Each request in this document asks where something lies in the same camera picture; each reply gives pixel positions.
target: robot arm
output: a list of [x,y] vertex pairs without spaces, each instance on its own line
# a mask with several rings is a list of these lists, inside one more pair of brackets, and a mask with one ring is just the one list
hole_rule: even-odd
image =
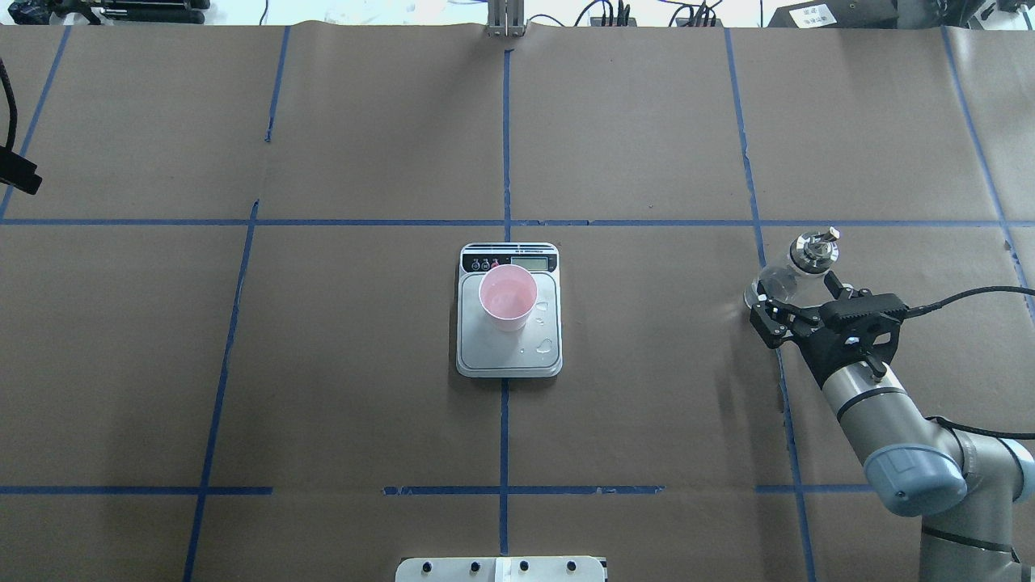
[[763,282],[750,321],[769,348],[799,347],[881,502],[923,516],[920,580],[1030,582],[1031,566],[1012,549],[1011,504],[1035,493],[1031,454],[917,409],[889,363],[903,321],[927,311],[841,285],[832,272],[824,283],[833,300],[799,308],[767,297]]

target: blue joint cap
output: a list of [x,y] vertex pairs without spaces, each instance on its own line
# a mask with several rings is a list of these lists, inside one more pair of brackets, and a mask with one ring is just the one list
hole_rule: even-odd
[[1017,465],[1021,466],[1021,476],[1024,478],[1024,485],[1021,486],[1021,494],[1017,495],[1013,502],[1022,503],[1027,501],[1032,494],[1035,494],[1035,459],[1032,459],[1032,454],[1019,442],[1010,438],[1001,440],[1010,449],[1010,453],[1013,454]]
[[879,448],[866,458],[862,470],[881,502],[896,516],[940,514],[967,496],[967,482],[956,462],[926,444]]

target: scale control panel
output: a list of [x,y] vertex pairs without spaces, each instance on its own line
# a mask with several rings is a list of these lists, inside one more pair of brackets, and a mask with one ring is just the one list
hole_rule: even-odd
[[557,270],[557,248],[545,243],[500,242],[468,244],[461,252],[462,273],[484,272],[499,265],[518,265],[530,271]]

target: transparent bottle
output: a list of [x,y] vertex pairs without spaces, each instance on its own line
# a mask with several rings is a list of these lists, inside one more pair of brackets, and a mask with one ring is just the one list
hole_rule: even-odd
[[747,286],[744,303],[751,307],[766,298],[793,303],[796,295],[817,285],[837,261],[838,238],[840,233],[833,227],[803,233],[791,243],[782,262],[766,266]]

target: kitchen scale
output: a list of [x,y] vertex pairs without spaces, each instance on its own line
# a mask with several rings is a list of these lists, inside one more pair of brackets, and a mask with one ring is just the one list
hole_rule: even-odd
[[[471,378],[546,378],[561,371],[561,270],[545,242],[478,242],[460,252],[456,288],[456,370]],[[525,327],[501,331],[478,300],[481,278],[494,266],[518,265],[538,288]]]

